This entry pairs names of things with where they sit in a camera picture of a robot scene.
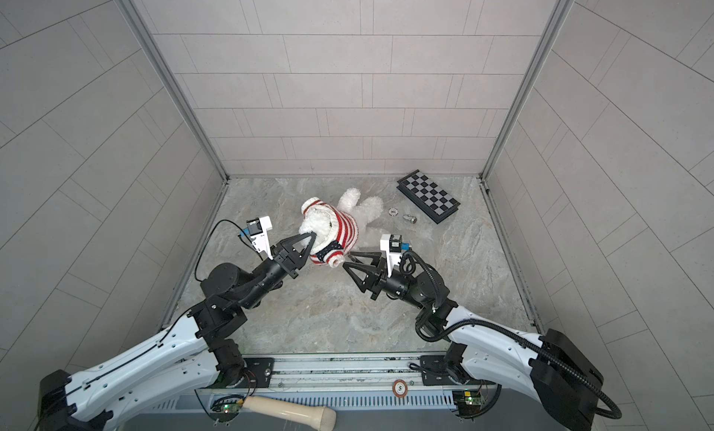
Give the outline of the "red white striped sweater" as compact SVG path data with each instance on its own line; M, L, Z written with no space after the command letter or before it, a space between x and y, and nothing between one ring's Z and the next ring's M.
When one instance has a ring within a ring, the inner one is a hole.
M355 218L317 197L306 200L301 213L303 221L299 232L316 235L310 255L312 263L332 268L341 265L359 239Z

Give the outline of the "white teddy bear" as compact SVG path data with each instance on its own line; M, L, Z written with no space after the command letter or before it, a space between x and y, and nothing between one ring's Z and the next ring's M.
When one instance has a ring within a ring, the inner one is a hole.
M300 209L303 220L299 233L316 235L311 252L317 255L335 245L338 245L337 251L351 252L367 225L383 214L384 204L379 197L363 199L361 191L352 187L341 195L336 205L312 197Z

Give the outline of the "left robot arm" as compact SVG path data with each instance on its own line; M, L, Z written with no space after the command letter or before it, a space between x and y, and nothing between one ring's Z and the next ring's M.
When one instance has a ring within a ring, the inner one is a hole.
M40 382L38 430L115 430L143 411L187 390L230 387L245 377L231 336L285 277L297 278L316 235L295 235L271 247L254 270L224 263L202 281L205 298L167 330L93 368L57 370Z

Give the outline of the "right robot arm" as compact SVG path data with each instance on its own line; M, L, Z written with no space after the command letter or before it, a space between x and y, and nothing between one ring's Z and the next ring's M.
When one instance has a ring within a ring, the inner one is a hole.
M522 332L471 312L450 299L441 274L414 251L396 266L383 254L358 253L342 267L373 299L387 295L418 308L416 335L450 343L446 375L454 383L488 381L518 391L569 430L591 429L595 416L622 418L602 390L602 373L565 334Z

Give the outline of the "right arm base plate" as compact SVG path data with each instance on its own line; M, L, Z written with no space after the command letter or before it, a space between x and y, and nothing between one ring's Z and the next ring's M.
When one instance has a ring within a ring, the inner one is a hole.
M444 355L422 355L418 362L424 386L466 386L476 382L466 374L456 375L447 370Z

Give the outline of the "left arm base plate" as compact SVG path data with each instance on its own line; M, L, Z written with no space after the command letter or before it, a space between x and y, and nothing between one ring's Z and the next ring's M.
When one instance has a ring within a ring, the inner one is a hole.
M239 371L221 373L213 389L262 389L268 388L273 377L274 358L246 358L245 366Z

